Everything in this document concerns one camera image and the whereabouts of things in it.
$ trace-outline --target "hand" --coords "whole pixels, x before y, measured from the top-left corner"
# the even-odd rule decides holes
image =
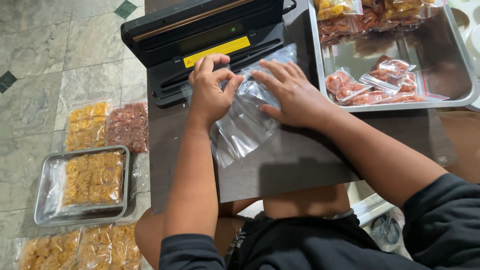
[[[243,76],[222,68],[213,71],[214,64],[227,64],[230,57],[223,54],[212,54],[201,58],[189,76],[193,86],[192,103],[190,104],[189,124],[210,129],[215,121],[220,120],[232,105],[235,92],[243,81]],[[229,80],[225,90],[218,87],[221,81]]]
[[[265,104],[260,110],[280,123],[317,129],[326,125],[330,116],[343,111],[328,101],[308,80],[296,64],[260,60],[260,66],[268,69],[275,77],[256,71],[252,75],[263,83],[280,102],[281,109]]]

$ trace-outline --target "vacuum sealer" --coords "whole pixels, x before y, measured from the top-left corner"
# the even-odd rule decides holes
[[[234,73],[290,44],[282,15],[284,0],[188,0],[122,24],[123,42],[147,68],[155,104],[186,101],[182,87],[197,60],[230,56]]]

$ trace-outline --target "person's right hand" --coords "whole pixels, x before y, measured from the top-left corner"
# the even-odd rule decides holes
[[[275,77],[260,71],[252,72],[252,76],[272,91],[281,107],[279,110],[265,104],[260,110],[280,123],[317,129],[328,125],[335,113],[343,111],[328,101],[296,64],[260,60],[260,66]]]

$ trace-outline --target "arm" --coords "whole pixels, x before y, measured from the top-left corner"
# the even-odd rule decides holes
[[[208,133],[230,108],[243,81],[228,69],[213,72],[214,64],[228,63],[225,55],[200,59],[189,77],[192,103],[180,145],[177,168],[168,195],[163,237],[196,233],[213,237],[218,216],[215,175]],[[225,91],[219,82],[229,80]]]
[[[342,150],[365,181],[384,199],[402,207],[412,195],[447,173],[426,156],[374,129],[328,101],[293,64],[262,61],[275,78],[262,72],[253,76],[280,101],[260,109],[281,123],[314,129]]]

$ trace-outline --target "person's left hand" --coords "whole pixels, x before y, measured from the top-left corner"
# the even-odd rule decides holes
[[[223,54],[212,54],[201,58],[195,63],[190,74],[190,85],[193,86],[192,102],[190,104],[189,124],[210,129],[216,121],[227,113],[232,105],[235,92],[243,81],[243,76],[222,68],[213,71],[214,64],[227,64],[230,57]],[[219,83],[229,80],[222,91]]]

